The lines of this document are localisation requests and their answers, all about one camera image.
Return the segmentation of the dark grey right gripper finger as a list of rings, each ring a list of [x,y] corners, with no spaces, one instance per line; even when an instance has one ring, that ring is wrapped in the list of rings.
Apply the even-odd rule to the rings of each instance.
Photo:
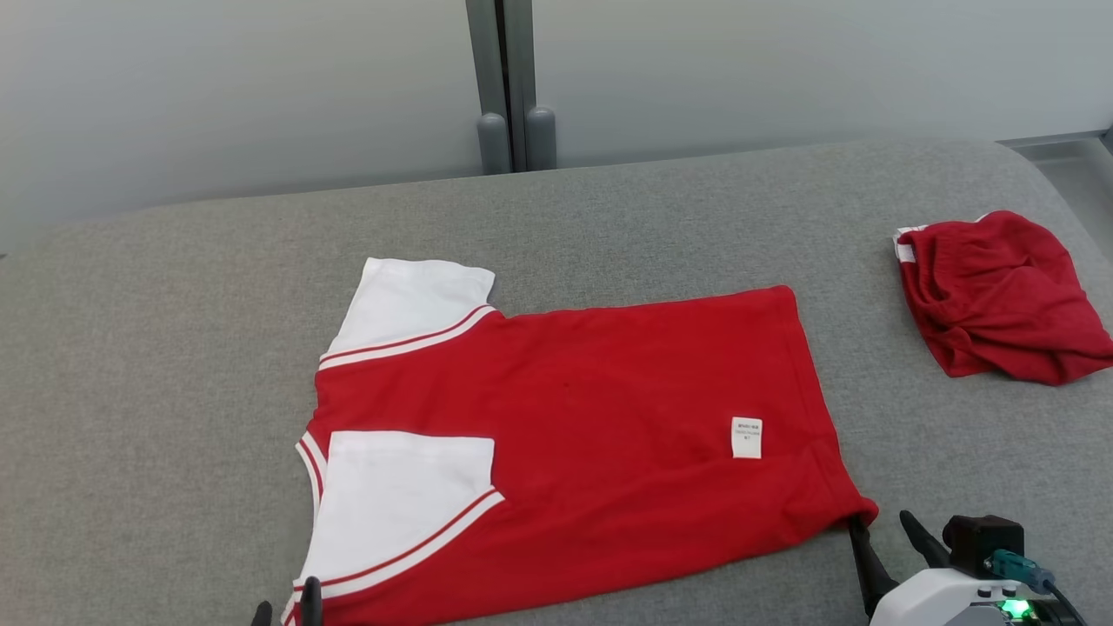
[[[880,558],[873,550],[870,532],[863,516],[851,516],[847,520],[847,530],[859,581],[863,610],[871,622],[877,605],[888,593],[897,588],[899,583],[888,575]]]
[[[948,568],[951,566],[951,551],[926,530],[910,510],[902,509],[899,520],[902,520],[902,528],[908,542],[922,556],[927,566],[930,568]]]

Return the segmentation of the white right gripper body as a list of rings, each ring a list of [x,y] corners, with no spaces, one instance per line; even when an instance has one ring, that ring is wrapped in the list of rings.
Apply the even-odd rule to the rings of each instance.
[[[870,625],[1036,625],[1035,601],[1021,583],[926,568],[899,583],[877,605]]]

